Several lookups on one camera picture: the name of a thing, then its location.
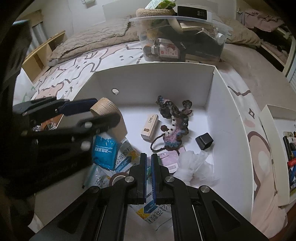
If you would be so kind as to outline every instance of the bottle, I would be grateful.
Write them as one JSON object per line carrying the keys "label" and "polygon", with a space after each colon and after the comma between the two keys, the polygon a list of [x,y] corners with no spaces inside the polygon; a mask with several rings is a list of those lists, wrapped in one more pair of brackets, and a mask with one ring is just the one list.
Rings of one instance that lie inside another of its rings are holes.
{"label": "bottle", "polygon": [[159,43],[151,47],[151,53],[160,58],[180,58],[179,49],[168,39],[158,39]]}

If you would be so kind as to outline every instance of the blue plastic sachet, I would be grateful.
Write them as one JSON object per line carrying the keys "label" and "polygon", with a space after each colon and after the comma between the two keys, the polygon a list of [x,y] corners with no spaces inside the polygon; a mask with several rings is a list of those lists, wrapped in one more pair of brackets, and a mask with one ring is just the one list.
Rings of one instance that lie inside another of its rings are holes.
{"label": "blue plastic sachet", "polygon": [[115,168],[117,143],[113,139],[104,139],[96,136],[93,149],[93,162],[104,169]]}

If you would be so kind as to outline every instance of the beige bed sheet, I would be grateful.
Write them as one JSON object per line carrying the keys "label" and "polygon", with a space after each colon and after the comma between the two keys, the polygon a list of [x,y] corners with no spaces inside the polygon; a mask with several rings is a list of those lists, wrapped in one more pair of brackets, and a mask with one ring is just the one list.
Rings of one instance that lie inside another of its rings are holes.
{"label": "beige bed sheet", "polygon": [[296,110],[296,94],[286,77],[256,50],[225,44],[221,59],[242,77],[260,110],[267,104]]}

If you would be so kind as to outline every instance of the cable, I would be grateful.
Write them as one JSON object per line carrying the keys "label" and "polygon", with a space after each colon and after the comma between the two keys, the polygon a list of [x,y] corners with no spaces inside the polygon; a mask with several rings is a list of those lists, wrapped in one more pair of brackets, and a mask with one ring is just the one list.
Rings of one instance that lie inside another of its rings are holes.
{"label": "cable", "polygon": [[69,10],[70,10],[70,12],[71,12],[71,25],[72,25],[72,31],[73,31],[73,34],[74,34],[74,27],[73,27],[73,13],[72,13],[72,11],[71,11],[71,9],[70,9],[70,6],[69,6],[69,0],[66,0],[66,1],[67,1],[68,8],[69,8]]}

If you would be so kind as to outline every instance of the wooden headboard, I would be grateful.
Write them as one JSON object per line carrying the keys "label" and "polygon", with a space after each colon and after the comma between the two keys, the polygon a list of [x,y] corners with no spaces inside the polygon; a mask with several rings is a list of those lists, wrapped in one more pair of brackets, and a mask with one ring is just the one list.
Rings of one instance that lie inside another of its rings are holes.
{"label": "wooden headboard", "polygon": [[[106,20],[135,15],[138,8],[145,8],[150,0],[117,0],[103,5]],[[198,4],[206,6],[220,16],[235,18],[236,0],[177,0],[176,4]]]}

